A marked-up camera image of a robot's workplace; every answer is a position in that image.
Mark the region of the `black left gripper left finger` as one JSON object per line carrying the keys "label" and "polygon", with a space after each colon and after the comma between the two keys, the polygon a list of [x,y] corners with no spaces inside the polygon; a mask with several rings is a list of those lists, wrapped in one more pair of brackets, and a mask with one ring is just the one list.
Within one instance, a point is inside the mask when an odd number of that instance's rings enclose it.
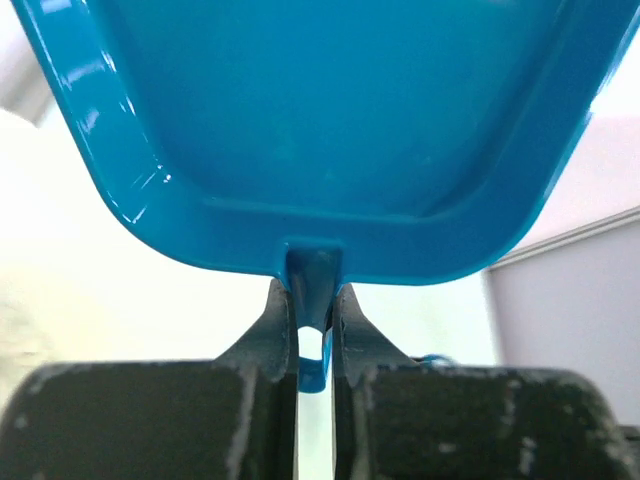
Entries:
{"label": "black left gripper left finger", "polygon": [[299,348],[295,307],[281,281],[273,279],[264,311],[214,362],[231,368],[258,367],[272,382],[286,375],[297,380]]}

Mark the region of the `blue plastic dustpan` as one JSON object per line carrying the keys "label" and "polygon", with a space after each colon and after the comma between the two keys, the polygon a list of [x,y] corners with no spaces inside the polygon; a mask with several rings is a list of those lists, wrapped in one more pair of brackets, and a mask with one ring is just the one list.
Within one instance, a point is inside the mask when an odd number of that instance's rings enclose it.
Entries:
{"label": "blue plastic dustpan", "polygon": [[635,1],[17,1],[92,180],[180,262],[350,282],[475,273],[531,228]]}

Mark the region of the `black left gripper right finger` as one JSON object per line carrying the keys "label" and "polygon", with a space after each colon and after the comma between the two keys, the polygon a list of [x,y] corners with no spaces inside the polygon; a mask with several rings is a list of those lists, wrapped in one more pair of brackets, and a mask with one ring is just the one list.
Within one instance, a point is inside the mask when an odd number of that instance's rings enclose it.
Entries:
{"label": "black left gripper right finger", "polygon": [[341,288],[332,310],[333,378],[355,387],[369,369],[417,367],[363,313],[351,284]]}

